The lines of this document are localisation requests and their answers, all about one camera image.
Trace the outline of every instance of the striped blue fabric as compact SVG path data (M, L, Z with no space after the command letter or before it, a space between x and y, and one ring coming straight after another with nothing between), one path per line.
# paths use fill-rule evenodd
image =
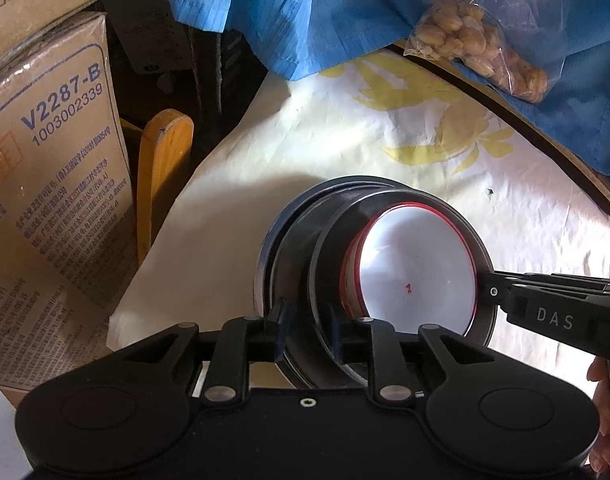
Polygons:
M240 30L256 56L290 80L405 38L425 8L422 0L169 1L180 22L203 30ZM508 100L610 175L610 0L570 0L566 31L562 78L546 99L539 105Z

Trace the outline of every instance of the white tablecloth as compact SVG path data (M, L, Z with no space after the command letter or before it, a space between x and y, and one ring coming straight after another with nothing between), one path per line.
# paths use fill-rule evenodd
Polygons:
M176 200L111 318L108 346L179 321L217 330L251 314L256 257L274 218L307 188L349 174L447 201L497 270L610 277L610 218L552 160L458 89L382 51L297 82L267 76ZM502 313L491 346L593 389L591 356ZM263 370L253 383L280 382Z

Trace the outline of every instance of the black object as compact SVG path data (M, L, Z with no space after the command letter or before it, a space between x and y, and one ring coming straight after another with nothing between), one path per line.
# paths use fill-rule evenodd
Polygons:
M610 333L610 280L479 279L510 322L610 358L597 338ZM211 333L181 323L39 386L16 417L30 478L590 478L591 400L437 325L402 334L334 308L325 337L342 362L367 364L366 389L249 390L248 363L280 359L293 311Z

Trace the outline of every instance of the bag of nuts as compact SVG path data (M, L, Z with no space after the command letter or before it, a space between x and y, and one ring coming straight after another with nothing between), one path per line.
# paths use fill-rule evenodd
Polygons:
M458 60L530 103L542 101L560 78L566 53L563 0L429 3L405 55Z

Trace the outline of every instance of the wooden chair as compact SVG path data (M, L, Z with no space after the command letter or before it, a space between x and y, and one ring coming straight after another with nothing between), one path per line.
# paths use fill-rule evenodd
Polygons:
M130 158L136 204L136 250L141 266L189 179L194 123L188 116L167 109L157 113L144 130L123 119L120 125ZM1 392L15 408L25 396L2 388Z

